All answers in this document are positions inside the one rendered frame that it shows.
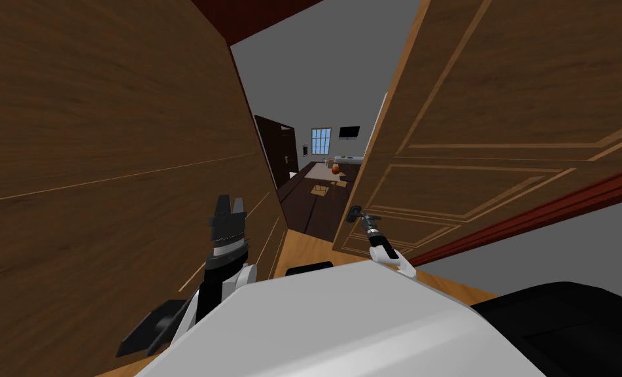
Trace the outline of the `pale dining table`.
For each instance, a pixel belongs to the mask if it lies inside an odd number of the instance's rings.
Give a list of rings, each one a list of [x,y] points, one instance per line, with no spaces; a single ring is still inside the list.
[[[335,196],[336,189],[347,189],[345,174],[338,164],[315,164],[306,174],[307,193],[316,196]]]

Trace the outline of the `window with blue panes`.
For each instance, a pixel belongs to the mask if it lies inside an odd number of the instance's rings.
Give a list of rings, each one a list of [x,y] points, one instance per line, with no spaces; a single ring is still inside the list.
[[[313,128],[311,130],[311,154],[329,155],[331,128]]]

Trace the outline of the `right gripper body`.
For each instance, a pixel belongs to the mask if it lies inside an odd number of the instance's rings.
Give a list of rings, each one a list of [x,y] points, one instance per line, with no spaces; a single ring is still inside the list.
[[[381,234],[378,228],[378,224],[377,224],[377,221],[381,219],[380,216],[369,215],[366,212],[362,212],[360,214],[360,217],[361,217],[361,225],[364,227],[364,230],[367,235]]]

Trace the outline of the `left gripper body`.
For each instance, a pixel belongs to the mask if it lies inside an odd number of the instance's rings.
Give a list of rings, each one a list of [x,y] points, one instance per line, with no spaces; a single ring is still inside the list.
[[[211,241],[214,244],[231,244],[245,238],[246,212],[214,215],[209,219]]]

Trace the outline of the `brown panelled door leaf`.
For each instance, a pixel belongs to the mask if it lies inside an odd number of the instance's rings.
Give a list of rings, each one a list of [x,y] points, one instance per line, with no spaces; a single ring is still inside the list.
[[[415,266],[622,202],[622,0],[421,0],[349,197]]]

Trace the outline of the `dark brown door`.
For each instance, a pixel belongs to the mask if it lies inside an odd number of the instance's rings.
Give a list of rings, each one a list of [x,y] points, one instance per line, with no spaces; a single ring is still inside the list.
[[[255,115],[254,119],[275,186],[280,189],[290,180],[290,172],[299,171],[295,131],[290,126],[259,115]]]

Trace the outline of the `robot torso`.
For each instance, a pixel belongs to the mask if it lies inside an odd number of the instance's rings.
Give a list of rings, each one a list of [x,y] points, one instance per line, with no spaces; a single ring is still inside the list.
[[[469,305],[370,260],[246,284],[98,377],[545,377]]]

